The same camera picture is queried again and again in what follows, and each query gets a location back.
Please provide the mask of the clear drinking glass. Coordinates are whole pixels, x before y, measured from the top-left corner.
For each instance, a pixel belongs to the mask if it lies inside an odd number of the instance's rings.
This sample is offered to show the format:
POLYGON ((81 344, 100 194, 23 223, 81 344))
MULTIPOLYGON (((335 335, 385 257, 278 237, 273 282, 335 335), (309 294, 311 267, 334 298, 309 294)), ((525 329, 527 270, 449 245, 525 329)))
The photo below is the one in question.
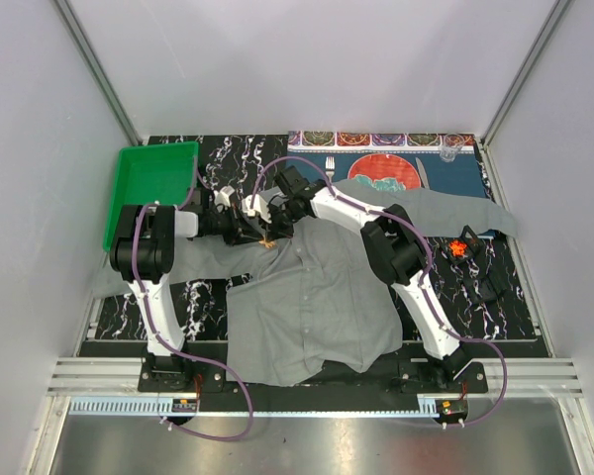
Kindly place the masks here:
POLYGON ((440 159, 443 162, 453 162, 465 145, 465 138, 460 134, 446 134, 443 136, 440 159))

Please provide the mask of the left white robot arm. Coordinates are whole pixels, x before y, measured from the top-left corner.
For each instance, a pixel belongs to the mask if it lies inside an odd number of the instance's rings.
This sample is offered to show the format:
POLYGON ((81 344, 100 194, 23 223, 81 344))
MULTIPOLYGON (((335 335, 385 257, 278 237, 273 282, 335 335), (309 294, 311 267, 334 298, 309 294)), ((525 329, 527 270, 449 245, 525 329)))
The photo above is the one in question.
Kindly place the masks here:
POLYGON ((181 210, 156 203, 121 208, 110 261, 133 292, 147 330, 141 392, 181 392, 199 382, 194 362, 181 355, 187 344, 175 315, 169 274, 175 241, 205 236, 219 236, 227 244, 260 238, 246 222, 234 188, 198 189, 181 210))

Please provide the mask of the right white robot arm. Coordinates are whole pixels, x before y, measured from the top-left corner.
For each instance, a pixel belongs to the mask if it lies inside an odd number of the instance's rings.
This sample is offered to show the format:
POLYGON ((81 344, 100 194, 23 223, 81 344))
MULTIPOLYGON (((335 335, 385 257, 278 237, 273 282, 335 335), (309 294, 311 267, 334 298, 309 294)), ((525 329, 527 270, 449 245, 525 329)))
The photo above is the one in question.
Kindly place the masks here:
POLYGON ((278 172, 274 182, 284 202, 268 204, 261 212, 265 228, 279 234, 311 217, 360 236, 371 271, 401 298, 420 333, 433 386, 447 393, 461 385, 471 356, 434 291, 429 277, 433 254, 406 211, 351 198, 326 177, 310 182, 293 166, 278 172))

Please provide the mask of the blue patterned placemat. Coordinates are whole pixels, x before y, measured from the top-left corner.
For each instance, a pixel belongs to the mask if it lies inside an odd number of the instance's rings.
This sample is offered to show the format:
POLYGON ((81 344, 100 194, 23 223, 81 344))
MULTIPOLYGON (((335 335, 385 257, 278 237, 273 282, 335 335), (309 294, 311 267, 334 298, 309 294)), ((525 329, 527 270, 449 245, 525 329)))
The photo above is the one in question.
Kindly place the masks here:
POLYGON ((443 136, 291 132, 288 135, 286 155, 289 159, 286 164, 296 167, 306 179, 315 181, 321 178, 321 173, 325 171, 326 157, 331 155, 336 160, 333 184, 339 187, 344 181, 355 181, 348 179, 347 174, 350 166, 363 155, 399 155, 412 163, 416 169, 415 158, 419 157, 427 171, 430 184, 428 190, 460 197, 490 199, 492 192, 489 180, 483 162, 477 156, 474 137, 463 135, 464 147, 453 162, 446 163, 440 159, 443 136))

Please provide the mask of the silver fork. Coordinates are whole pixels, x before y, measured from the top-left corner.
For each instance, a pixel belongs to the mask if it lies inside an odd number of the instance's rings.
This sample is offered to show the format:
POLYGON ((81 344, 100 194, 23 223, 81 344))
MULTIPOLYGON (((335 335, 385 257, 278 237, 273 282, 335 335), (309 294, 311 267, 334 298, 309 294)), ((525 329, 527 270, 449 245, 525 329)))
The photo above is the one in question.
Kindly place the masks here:
POLYGON ((325 160, 325 174, 329 182, 333 182, 336 174, 336 160, 333 156, 327 156, 325 160))

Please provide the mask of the black brooch stand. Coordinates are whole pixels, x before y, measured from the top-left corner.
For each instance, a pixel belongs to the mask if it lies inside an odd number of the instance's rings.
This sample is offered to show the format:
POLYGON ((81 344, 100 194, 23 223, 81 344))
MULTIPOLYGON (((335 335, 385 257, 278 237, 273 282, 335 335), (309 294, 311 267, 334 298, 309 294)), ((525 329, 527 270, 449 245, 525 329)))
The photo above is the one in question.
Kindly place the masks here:
POLYGON ((470 226, 464 226, 461 234, 458 237, 451 238, 450 240, 456 239, 456 238, 465 241, 469 245, 472 255, 466 260, 454 260, 454 259, 450 258, 448 255, 447 249, 446 249, 446 244, 449 242, 449 240, 448 240, 445 243, 445 253, 446 253, 447 258, 454 265, 460 265, 460 263, 474 259, 478 255, 478 253, 480 252, 481 247, 482 247, 482 241, 470 226))
POLYGON ((509 288, 508 282, 495 274, 488 274, 479 279, 464 279, 463 286, 468 299, 473 304, 496 302, 509 288))

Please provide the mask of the green plastic bin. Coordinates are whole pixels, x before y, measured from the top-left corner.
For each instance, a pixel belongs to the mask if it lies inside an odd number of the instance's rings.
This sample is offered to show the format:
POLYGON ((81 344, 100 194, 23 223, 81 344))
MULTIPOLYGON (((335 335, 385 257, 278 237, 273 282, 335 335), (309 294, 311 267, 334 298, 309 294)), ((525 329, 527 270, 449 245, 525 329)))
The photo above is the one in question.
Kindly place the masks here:
POLYGON ((198 157, 197 142, 129 146, 118 153, 103 249, 111 249, 121 209, 158 201, 179 205, 187 196, 198 157))

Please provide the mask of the silver knife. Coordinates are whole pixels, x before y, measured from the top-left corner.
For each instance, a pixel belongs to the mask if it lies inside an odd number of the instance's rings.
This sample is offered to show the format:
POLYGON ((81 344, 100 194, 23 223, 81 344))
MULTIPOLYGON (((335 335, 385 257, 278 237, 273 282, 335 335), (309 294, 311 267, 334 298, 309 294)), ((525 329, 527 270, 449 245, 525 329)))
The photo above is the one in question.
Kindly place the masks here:
POLYGON ((426 189, 429 189, 430 184, 429 184, 429 179, 428 179, 428 175, 427 175, 427 171, 424 166, 424 163, 419 157, 416 157, 415 161, 417 164, 418 174, 419 174, 422 186, 426 189))

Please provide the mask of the near black brooch stand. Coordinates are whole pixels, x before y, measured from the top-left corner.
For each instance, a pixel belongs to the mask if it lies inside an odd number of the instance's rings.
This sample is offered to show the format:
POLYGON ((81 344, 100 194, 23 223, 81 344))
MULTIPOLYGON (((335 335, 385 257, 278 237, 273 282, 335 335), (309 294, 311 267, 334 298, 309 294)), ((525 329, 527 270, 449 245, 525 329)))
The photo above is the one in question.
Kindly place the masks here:
POLYGON ((488 274, 479 279, 464 279, 463 286, 468 299, 473 304, 496 302, 509 288, 508 282, 495 274, 488 274))

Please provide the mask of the red and teal plate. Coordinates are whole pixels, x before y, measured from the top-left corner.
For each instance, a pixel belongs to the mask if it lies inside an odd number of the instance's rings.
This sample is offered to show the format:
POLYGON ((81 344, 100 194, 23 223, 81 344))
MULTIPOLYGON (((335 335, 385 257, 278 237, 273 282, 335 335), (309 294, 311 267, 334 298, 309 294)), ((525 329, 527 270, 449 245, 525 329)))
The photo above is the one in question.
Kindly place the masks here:
POLYGON ((422 187, 415 166, 402 156, 391 153, 361 156, 350 166, 347 178, 379 191, 405 191, 422 187))

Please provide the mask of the grey button shirt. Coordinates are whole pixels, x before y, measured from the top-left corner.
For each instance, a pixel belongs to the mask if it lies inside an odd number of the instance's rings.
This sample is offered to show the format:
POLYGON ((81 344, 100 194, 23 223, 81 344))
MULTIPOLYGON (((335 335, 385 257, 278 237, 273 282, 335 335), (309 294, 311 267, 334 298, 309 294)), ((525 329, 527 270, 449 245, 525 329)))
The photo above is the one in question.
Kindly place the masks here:
POLYGON ((402 345, 388 287, 361 237, 341 226, 304 218, 273 248, 176 239, 171 283, 243 274, 249 282, 227 293, 227 364, 247 383, 293 386, 327 361, 364 372, 402 345))

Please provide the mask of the far black brooch stand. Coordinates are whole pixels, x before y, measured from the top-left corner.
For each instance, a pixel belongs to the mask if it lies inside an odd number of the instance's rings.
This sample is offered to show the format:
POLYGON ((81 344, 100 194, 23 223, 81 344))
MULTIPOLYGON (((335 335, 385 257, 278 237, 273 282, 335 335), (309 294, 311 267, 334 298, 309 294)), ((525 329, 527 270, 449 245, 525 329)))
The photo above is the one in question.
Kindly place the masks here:
POLYGON ((449 242, 449 240, 448 240, 445 243, 445 253, 446 253, 447 258, 454 265, 460 265, 460 263, 474 259, 478 255, 478 253, 480 252, 481 247, 482 247, 482 241, 470 226, 464 226, 461 234, 458 237, 451 238, 450 240, 456 239, 456 238, 465 241, 469 245, 472 255, 466 260, 454 260, 454 259, 450 258, 448 255, 447 249, 446 249, 446 244, 449 242))

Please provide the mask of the orange flower brooch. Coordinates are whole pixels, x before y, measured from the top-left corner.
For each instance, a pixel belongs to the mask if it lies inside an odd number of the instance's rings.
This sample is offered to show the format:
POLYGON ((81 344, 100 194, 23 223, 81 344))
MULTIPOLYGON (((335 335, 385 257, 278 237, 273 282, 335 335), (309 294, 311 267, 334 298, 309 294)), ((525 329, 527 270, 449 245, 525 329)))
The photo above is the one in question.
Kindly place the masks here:
POLYGON ((266 238, 263 238, 258 243, 260 245, 263 245, 266 249, 277 248, 277 242, 275 240, 268 240, 266 238))
POLYGON ((446 244, 446 249, 450 258, 454 260, 466 260, 472 253, 469 245, 461 239, 452 239, 446 244))

